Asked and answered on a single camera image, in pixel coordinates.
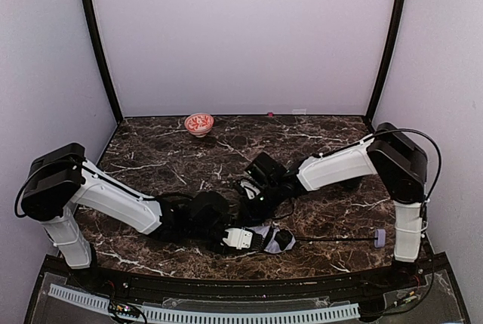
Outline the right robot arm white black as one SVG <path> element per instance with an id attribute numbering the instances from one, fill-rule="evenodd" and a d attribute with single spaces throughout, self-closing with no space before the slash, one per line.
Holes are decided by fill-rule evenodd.
<path id="1" fill-rule="evenodd" d="M 263 222 L 286 200 L 332 184 L 353 187 L 363 177 L 376 175 L 395 205 L 393 257 L 398 262 L 415 262 L 435 185 L 427 183 L 429 158 L 410 139 L 411 134 L 435 142 L 421 131 L 385 122 L 355 143 L 312 154 L 289 168 L 260 153 L 245 169 L 248 178 L 237 183 L 241 222 Z"/>

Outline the lavender folding umbrella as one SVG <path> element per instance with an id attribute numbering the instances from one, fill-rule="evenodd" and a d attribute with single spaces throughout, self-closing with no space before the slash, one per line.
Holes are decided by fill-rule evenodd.
<path id="1" fill-rule="evenodd" d="M 296 237 L 290 230 L 277 226 L 246 227 L 253 233 L 252 248 L 269 254 L 281 254 L 290 251 L 297 242 L 372 242 L 375 248 L 386 244 L 386 231 L 376 229 L 367 237 Z"/>

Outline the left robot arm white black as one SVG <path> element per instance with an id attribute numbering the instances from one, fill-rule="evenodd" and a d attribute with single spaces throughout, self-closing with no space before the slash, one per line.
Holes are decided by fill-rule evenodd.
<path id="1" fill-rule="evenodd" d="M 38 221 L 74 270 L 88 269 L 96 261 L 74 218 L 74 205 L 93 208 L 167 242 L 217 239 L 232 221 L 228 202 L 219 193 L 147 196 L 101 171 L 85 157 L 81 144 L 69 143 L 32 162 L 14 212 L 18 218 Z"/>

